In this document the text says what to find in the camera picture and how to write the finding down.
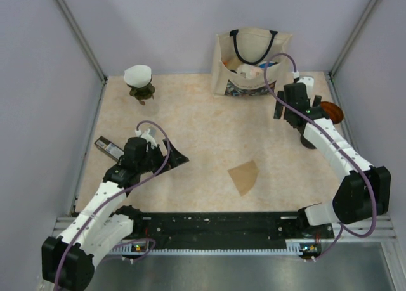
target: brown paper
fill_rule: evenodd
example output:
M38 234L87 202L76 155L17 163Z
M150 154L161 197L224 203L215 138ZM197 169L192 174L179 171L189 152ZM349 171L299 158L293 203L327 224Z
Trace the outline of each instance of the brown paper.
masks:
M253 160L228 170L240 196L244 196L254 186L258 172L259 169Z

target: white wall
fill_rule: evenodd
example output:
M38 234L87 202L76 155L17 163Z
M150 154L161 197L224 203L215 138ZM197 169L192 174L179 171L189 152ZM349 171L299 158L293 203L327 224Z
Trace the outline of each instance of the white wall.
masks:
M239 27L292 32L301 70L330 70L369 0L67 0L108 75L209 72L214 35Z
M34 290L102 85L53 0L0 2L0 290Z
M405 1L381 1L336 84L360 152L392 174L390 215L406 253Z

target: metal frame bar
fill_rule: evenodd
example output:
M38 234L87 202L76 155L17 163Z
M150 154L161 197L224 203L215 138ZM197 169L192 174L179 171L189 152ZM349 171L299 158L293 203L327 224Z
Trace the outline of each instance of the metal frame bar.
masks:
M406 264L398 242L381 242L396 291L406 291Z
M380 3L381 0L370 0L366 9L363 11L361 18L359 19L358 23L355 25L352 33L350 34L348 40L344 44L336 62L333 64L332 70L330 75L334 77L338 70L340 69L341 65L343 64L345 58L347 57L350 49L354 45L355 41L357 40L358 36L360 35L362 29L365 27L368 19L370 18L372 12L375 10L376 6Z
M56 6L62 13L62 16L66 20L69 28L71 29L79 47L82 49L84 55L88 59L90 65L93 67L95 72L97 73L98 77L102 82L107 80L107 76L103 72L100 64L97 62L96 56L91 50L86 38L84 37L81 28L77 24L72 12L70 11L69 7L65 0L54 0Z
M362 221L358 221L353 224L347 225L347 227L357 230L359 233L365 233L369 230L371 225L371 219L366 219ZM333 223L332 229L334 234L337 235L340 230L340 224ZM333 239L321 239L321 242L330 243ZM372 234L368 238L358 238L355 237L348 232L344 231L340 238L340 243L355 243L355 242L397 242L397 237L395 230L393 229L393 225L389 215L384 214L377 217L377 224L374 234ZM314 240L312 239L288 239L286 240L287 243L313 243Z
M93 116L92 122L91 122L91 127L90 127L90 131L87 133L87 143L86 143L86 149L84 151L84 159L81 163L81 165L79 166L79 170L77 173L77 178L76 178L76 184L75 184L75 188L74 188L74 195L71 199L71 203L69 205L69 208L67 210L67 214L73 214L75 212L75 207L76 207L76 202L79 196L79 191L81 189L81 183L83 180L83 176L84 176L84 169L86 168L86 165L88 163L89 160L89 152L90 152L90 148L91 145L93 144L93 136L95 134L96 131L96 126L97 126L97 120L99 118L99 114L100 114L100 109L102 108L102 101L103 101L103 97L106 91L106 87L107 87L107 81L104 82L103 87L101 88L100 91L100 95L99 95L99 100L96 104L96 107L94 109L95 115Z
M53 290L53 283L49 281L41 279L36 287L36 291L52 291Z
M324 77L327 82L327 85L329 87L329 91L332 97L332 100L335 104L337 104L339 107L343 108L343 111L345 112L345 106L343 105L343 102L341 101L340 96L338 95L337 89L334 85L333 80L331 79L330 75L327 72L324 72ZM348 123L347 119L344 119L341 123L340 126L343 130L343 136L344 138L351 144L351 146L356 150L359 151L358 145L354 140L354 135L351 130L351 127Z

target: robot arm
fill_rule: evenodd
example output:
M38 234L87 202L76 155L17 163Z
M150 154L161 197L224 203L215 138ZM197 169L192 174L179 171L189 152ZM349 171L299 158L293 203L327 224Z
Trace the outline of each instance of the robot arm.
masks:
M350 224L372 216L372 202L363 179L340 154L335 144L350 156L367 176L374 191L377 214L386 213L390 195L389 171L385 167L374 167L339 134L320 106L321 96L315 96L313 105L310 105L308 94L311 93L312 86L312 78L300 78L297 83L285 85L284 90L278 92L278 97L319 125L333 139L333 143L313 124L307 123L288 108L285 108L284 119L300 132L301 142L305 147L317 148L323 154L341 184L332 201L310 205L298 211L299 228L305 230L309 226L336 222ZM274 118L281 118L282 111L283 105L277 103Z
M389 171L385 167L375 168L370 162L362 158L338 133L330 119L317 119L315 123L323 127L340 149L364 171L374 189L377 214L386 213L390 192ZM355 172L351 164L314 125L307 124L303 136L323 154L341 183L332 201L304 208L308 224L318 226L339 221L350 224L371 217L371 201L359 173Z
M128 139L124 155L106 172L94 197L75 221L56 238L48 237L43 243L41 252L45 280L55 281L63 253L89 218L92 220L73 243L59 275L59 286L68 290L84 290L100 261L133 232L134 221L129 216L110 215L129 194L123 192L125 188L138 184L141 175L146 172L156 173L164 162L164 156L154 140L153 129L144 133L136 131L136 135ZM188 161L170 145L169 160L159 174ZM105 205L95 214L102 204Z

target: tabletop surface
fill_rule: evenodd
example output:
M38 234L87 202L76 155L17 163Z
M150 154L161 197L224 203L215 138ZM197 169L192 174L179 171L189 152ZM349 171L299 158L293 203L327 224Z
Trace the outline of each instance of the tabletop surface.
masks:
M314 93L332 101L323 72L301 75L313 76ZM301 145L297 130L273 118L272 96L215 96L210 81L209 74L155 75L155 99L142 106L129 95L122 77L109 77L93 142L104 136L124 148L137 123L152 120L190 159L133 190L123 204L144 212L283 211L334 196L339 183L332 169L318 150ZM155 137L165 154L163 135L157 131ZM258 178L240 196L228 170L252 160L259 169ZM91 200L114 164L91 146L77 212Z

